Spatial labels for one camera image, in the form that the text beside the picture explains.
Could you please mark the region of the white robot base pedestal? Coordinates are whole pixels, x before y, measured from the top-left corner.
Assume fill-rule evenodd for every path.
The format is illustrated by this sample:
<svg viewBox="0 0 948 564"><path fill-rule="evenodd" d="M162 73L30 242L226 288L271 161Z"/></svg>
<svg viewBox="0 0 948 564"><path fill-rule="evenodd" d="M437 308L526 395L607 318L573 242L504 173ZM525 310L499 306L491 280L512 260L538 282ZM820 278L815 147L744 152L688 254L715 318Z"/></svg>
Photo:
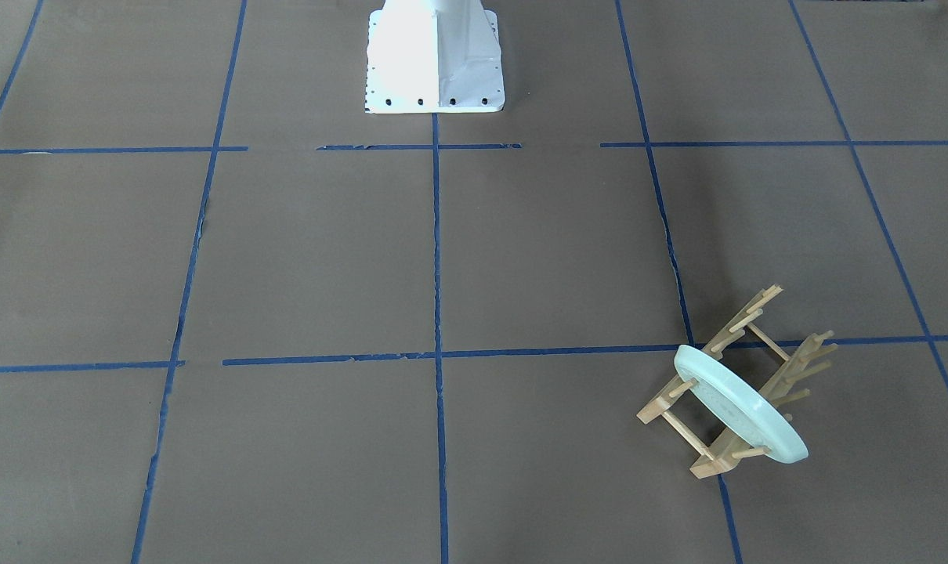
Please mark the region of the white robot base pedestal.
<svg viewBox="0 0 948 564"><path fill-rule="evenodd" d="M497 14L481 1L385 1L367 22L368 114L474 114L506 103Z"/></svg>

